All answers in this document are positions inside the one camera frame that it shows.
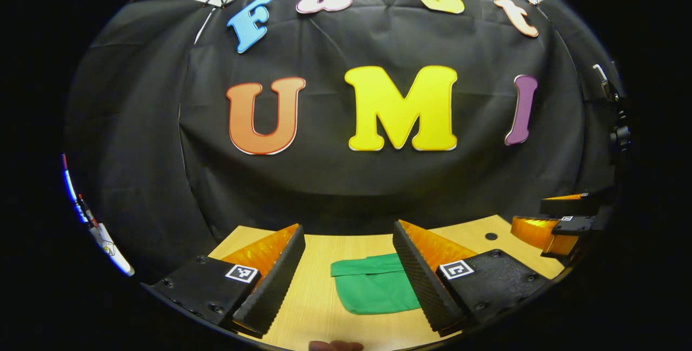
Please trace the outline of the green T-shirt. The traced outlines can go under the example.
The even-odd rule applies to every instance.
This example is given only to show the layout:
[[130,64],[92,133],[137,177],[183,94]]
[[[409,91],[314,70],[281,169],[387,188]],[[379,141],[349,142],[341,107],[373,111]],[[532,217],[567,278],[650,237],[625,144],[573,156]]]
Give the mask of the green T-shirt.
[[394,314],[422,307],[396,253],[337,261],[330,275],[349,313]]

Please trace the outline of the white printed banner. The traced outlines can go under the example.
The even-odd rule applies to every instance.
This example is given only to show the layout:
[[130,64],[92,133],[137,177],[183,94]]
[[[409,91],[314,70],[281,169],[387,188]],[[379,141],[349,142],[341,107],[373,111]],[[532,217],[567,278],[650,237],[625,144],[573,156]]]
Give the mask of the white printed banner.
[[135,275],[134,267],[132,267],[132,265],[124,257],[123,253],[121,253],[119,248],[116,246],[113,238],[107,230],[106,225],[96,220],[94,214],[84,200],[84,197],[79,193],[79,191],[77,191],[72,183],[71,173],[65,153],[60,154],[60,161],[62,165],[64,185],[66,186],[69,200],[71,201],[72,207],[74,208],[79,222],[81,225],[84,225],[86,230],[89,231],[96,244],[101,248],[101,251],[103,251],[106,256],[111,259],[111,262],[113,262],[124,275],[127,277]]

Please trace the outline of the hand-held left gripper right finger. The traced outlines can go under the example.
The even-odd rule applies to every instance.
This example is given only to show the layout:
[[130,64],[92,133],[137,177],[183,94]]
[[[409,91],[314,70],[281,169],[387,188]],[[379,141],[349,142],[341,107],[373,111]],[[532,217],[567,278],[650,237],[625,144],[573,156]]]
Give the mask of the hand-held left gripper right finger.
[[430,328],[440,336],[485,326],[549,283],[502,249],[476,253],[408,221],[395,222],[392,242]]

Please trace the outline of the black backdrop cloth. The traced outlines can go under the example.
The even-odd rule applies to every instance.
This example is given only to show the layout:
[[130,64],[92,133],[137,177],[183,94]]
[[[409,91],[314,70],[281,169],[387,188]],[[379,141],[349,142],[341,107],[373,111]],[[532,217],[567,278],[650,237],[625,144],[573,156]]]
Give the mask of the black backdrop cloth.
[[72,79],[72,181],[143,282],[237,226],[375,235],[613,183],[621,79],[562,0],[135,0]]

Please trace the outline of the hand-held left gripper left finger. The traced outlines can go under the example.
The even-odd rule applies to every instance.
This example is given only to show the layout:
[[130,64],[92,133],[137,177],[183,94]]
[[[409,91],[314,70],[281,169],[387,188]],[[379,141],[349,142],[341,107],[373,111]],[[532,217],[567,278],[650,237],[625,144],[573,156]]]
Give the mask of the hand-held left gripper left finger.
[[292,224],[222,259],[198,255],[145,289],[208,326],[262,338],[304,250],[303,228]]

